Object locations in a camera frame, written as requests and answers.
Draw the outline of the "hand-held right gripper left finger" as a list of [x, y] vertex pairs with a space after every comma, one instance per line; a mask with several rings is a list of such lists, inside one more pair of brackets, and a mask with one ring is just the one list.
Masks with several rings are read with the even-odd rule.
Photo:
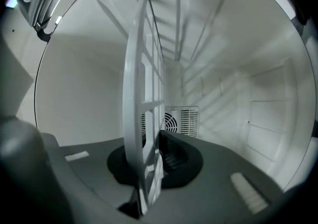
[[60, 146], [42, 133], [45, 150], [75, 219], [138, 219], [137, 193], [116, 181], [107, 166], [109, 155], [123, 139]]

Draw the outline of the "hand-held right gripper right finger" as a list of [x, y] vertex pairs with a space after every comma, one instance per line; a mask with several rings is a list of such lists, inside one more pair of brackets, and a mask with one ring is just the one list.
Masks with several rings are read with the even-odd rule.
[[234, 224], [249, 218], [252, 213], [230, 180], [237, 172], [268, 203], [283, 195], [271, 177], [231, 149], [178, 133], [161, 134], [195, 147], [203, 157], [203, 166], [186, 186], [162, 190], [148, 211], [150, 224]]

